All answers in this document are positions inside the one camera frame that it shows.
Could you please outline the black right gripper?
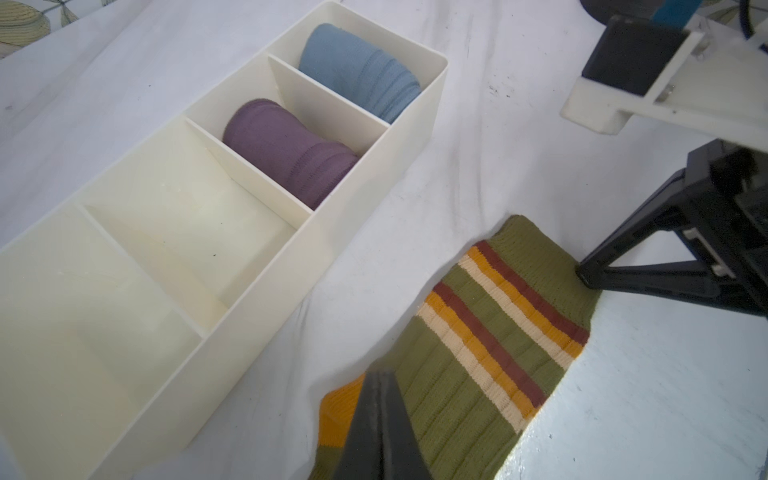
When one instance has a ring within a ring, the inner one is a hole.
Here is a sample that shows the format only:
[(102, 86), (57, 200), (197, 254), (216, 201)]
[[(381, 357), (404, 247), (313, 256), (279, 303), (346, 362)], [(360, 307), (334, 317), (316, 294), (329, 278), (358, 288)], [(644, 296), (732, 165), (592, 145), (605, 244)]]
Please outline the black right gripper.
[[(687, 199), (694, 225), (713, 258), (615, 267), (613, 262), (653, 234), (681, 236), (693, 223), (683, 210)], [(576, 269), (591, 289), (670, 299), (739, 301), (739, 309), (767, 315), (767, 154), (724, 140), (688, 154), (676, 171)]]

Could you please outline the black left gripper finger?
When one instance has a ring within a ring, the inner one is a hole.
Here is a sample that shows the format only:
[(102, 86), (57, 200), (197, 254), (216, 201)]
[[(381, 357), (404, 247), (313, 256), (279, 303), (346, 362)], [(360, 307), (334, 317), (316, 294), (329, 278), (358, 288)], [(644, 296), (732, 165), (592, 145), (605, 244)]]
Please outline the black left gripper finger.
[(429, 479), (391, 370), (366, 374), (335, 479)]

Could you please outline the green striped sock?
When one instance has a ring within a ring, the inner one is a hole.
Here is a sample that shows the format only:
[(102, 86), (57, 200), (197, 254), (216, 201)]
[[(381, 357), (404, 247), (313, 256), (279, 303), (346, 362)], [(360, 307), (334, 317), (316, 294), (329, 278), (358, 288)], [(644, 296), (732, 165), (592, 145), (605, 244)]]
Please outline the green striped sock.
[(329, 392), (319, 409), (314, 479), (352, 463), (373, 476), (376, 440), (362, 432), (383, 373), (399, 455), (429, 479), (492, 479), (586, 346), (599, 294), (529, 219), (510, 217), (471, 246), (425, 296), (392, 348)]

